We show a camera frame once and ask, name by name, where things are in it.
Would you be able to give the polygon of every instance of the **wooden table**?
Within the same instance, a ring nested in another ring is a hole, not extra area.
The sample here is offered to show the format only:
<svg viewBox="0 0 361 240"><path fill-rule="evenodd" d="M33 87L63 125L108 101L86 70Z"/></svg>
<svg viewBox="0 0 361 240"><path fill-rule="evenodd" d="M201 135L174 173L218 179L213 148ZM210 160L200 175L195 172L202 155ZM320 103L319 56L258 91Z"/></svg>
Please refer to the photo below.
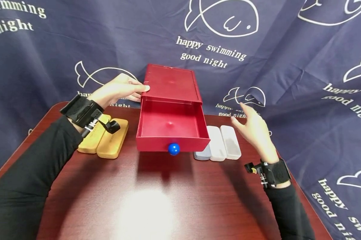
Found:
<svg viewBox="0 0 361 240"><path fill-rule="evenodd" d="M56 119L53 106L0 170L0 177ZM138 152L139 109L108 107L106 114L129 121L115 160L76 152L52 185L38 239L234 240L281 239L259 176L243 165L259 162L238 133L242 157L197 161L192 153ZM206 115L207 125L230 125ZM297 187L317 239L331 239Z"/></svg>

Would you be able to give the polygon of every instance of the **white case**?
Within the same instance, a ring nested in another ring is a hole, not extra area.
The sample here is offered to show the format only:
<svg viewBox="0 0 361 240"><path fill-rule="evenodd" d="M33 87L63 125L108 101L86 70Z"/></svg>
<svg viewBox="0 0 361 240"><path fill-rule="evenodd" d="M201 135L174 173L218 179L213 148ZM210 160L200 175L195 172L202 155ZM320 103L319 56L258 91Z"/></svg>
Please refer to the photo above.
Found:
<svg viewBox="0 0 361 240"><path fill-rule="evenodd" d="M211 161L221 162L226 159L227 153L225 144L223 143L221 131L218 127L207 126L210 141Z"/></svg>
<svg viewBox="0 0 361 240"><path fill-rule="evenodd" d="M234 128L223 125L221 126L221 134L226 148L227 159L239 159L242 153Z"/></svg>

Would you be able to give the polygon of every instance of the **blue ball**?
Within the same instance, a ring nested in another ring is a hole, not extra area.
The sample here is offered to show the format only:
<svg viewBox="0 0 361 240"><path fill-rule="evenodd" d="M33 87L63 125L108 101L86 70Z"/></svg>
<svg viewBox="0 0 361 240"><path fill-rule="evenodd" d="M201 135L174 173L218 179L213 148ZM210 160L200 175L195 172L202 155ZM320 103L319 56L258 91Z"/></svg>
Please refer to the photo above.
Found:
<svg viewBox="0 0 361 240"><path fill-rule="evenodd" d="M176 143L170 144L170 145L168 146L168 152L169 152L171 155L175 156L176 154L179 153L179 145L176 144Z"/></svg>

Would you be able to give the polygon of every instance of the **wrist-mounted device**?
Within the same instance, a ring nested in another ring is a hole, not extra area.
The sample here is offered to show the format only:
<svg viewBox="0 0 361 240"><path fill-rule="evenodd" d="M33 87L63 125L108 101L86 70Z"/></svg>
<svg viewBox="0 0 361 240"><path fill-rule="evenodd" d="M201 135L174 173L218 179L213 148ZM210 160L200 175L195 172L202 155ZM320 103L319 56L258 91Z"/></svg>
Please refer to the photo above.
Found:
<svg viewBox="0 0 361 240"><path fill-rule="evenodd" d="M259 174L261 184L264 188L275 187L277 184L287 182L291 179L286 162L279 158L274 164L268 164L261 160L260 164L254 165L252 162L245 165L248 173Z"/></svg>
<svg viewBox="0 0 361 240"><path fill-rule="evenodd" d="M83 128L82 137L86 137L94 129L103 112L104 109L99 104L79 94L60 110L61 114L71 119L77 126ZM120 129L116 121L108 121L107 123L99 121L99 123L111 134Z"/></svg>

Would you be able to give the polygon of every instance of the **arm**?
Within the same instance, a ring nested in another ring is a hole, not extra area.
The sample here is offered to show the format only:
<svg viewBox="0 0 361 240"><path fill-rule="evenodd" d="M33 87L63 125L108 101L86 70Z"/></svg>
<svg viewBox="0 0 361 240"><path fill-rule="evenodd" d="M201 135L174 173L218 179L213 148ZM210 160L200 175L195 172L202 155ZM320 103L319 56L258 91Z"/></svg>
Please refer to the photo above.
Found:
<svg viewBox="0 0 361 240"><path fill-rule="evenodd" d="M293 185L281 189L265 189L274 210L283 240L314 240L309 218Z"/></svg>
<svg viewBox="0 0 361 240"><path fill-rule="evenodd" d="M88 99L105 109L120 98L139 102L139 93L149 89L120 74ZM36 239L48 192L82 142L80 131L62 116L0 178L0 240Z"/></svg>
<svg viewBox="0 0 361 240"><path fill-rule="evenodd" d="M232 117L234 127L257 150L262 161L274 164L279 161L272 144L266 122L251 107L241 103L246 114L246 124ZM282 240L314 240L309 218L290 181L265 189L277 220Z"/></svg>

